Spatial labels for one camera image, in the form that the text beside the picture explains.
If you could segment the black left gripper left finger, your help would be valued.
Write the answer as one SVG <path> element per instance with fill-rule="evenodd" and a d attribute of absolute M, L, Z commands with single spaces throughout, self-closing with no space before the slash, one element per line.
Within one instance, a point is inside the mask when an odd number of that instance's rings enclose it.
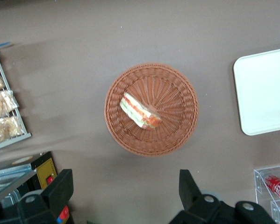
<path fill-rule="evenodd" d="M 41 194 L 30 194 L 3 208 L 0 224 L 56 224 L 73 195 L 71 169 L 62 170 Z"/>

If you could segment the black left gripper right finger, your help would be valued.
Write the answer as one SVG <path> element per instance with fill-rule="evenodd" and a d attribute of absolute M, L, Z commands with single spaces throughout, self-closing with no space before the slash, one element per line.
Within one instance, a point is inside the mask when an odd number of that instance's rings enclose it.
<path fill-rule="evenodd" d="M 201 193 L 189 170 L 179 171 L 179 196 L 184 207 L 172 224 L 274 224 L 275 221 L 257 203 L 239 201 L 227 205 L 211 194 Z"/>

